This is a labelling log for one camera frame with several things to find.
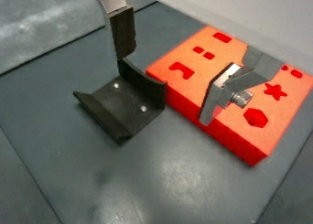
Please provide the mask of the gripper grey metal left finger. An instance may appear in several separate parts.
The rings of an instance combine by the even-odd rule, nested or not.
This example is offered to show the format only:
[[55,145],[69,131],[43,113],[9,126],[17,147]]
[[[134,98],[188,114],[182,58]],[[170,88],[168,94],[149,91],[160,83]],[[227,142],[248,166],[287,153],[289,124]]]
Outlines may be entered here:
[[136,51],[136,10],[126,0],[97,0],[112,32],[116,54],[126,58]]

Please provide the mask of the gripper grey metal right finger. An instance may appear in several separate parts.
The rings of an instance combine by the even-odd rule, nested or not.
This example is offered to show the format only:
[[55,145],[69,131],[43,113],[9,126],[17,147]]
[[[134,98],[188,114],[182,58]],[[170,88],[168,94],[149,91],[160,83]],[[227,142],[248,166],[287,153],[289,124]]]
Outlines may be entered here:
[[243,62],[243,66],[229,63],[208,85],[199,117],[203,125],[211,124],[231,103],[244,108],[253,98],[249,88],[271,81],[283,67],[279,59],[252,46]]

